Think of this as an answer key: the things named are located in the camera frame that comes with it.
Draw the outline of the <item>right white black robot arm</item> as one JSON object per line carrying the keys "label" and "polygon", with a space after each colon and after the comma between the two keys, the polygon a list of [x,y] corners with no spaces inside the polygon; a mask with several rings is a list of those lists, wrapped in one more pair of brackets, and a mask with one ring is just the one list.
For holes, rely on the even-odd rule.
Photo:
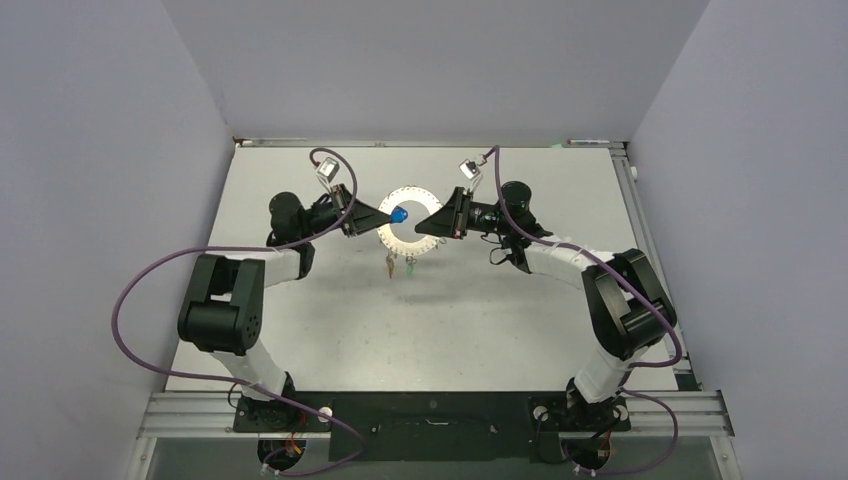
{"label": "right white black robot arm", "polygon": [[618,396],[642,356],[676,324],[676,313],[646,255],[571,248],[545,230],[530,210],[531,188],[501,185],[494,204],[476,202],[455,189],[447,203],[420,221],[419,234],[463,239],[469,232],[496,236],[506,262],[518,270],[556,279],[582,291],[597,348],[568,382],[561,397],[536,419],[563,431],[600,431],[626,421]]}

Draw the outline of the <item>round metal keyring disc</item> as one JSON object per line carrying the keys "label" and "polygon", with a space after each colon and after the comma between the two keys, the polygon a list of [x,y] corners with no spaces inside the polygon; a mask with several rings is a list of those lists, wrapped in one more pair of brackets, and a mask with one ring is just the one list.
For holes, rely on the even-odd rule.
{"label": "round metal keyring disc", "polygon": [[418,206],[418,216],[409,213],[408,219],[401,224],[388,224],[377,229],[378,237],[387,250],[397,257],[422,256],[437,247],[438,237],[417,234],[411,236],[414,223],[423,220],[429,214],[435,213],[442,203],[429,190],[413,185],[407,185],[393,190],[379,203],[378,209],[390,213],[395,206],[406,210],[410,206]]}

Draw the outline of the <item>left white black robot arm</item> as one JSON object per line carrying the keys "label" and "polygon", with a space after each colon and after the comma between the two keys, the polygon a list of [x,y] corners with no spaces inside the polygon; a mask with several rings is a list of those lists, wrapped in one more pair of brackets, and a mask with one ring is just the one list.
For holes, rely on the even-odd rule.
{"label": "left white black robot arm", "polygon": [[401,207],[382,212],[354,199],[343,185],[304,207],[292,192],[269,202],[271,231],[260,252],[205,253],[194,264],[178,320],[179,338],[218,360],[234,378],[245,380],[237,423],[255,422],[259,431],[287,431],[306,422],[294,399],[289,372],[277,365],[260,340],[264,293],[311,271],[312,238],[326,230],[354,237],[404,222]]}

